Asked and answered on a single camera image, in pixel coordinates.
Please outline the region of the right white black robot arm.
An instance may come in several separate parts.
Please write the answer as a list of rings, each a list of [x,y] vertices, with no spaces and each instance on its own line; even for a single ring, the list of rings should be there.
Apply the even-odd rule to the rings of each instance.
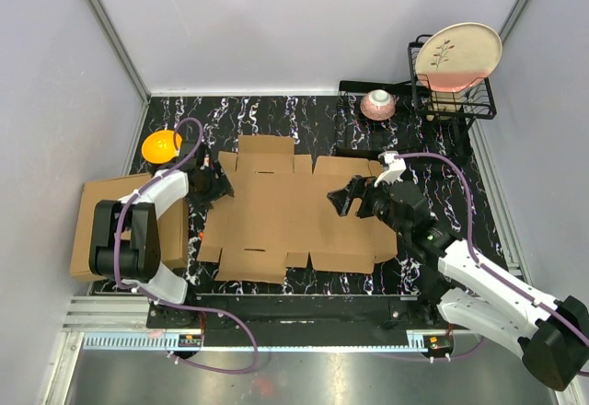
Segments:
[[[422,263],[418,317],[438,328],[447,322],[500,344],[544,386],[565,390],[588,362],[588,308],[569,295],[559,300],[470,249],[431,214],[417,185],[353,177],[327,195],[345,216],[374,216],[390,227]]]

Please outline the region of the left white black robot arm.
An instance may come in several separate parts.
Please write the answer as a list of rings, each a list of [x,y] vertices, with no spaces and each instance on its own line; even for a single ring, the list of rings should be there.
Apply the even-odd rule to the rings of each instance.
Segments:
[[[184,199],[210,208],[212,202],[233,195],[218,160],[192,160],[180,168],[166,164],[132,193],[96,204],[89,270],[167,303],[167,317],[175,325],[191,326],[198,318],[199,306],[186,297],[188,283],[162,261],[158,220]]]

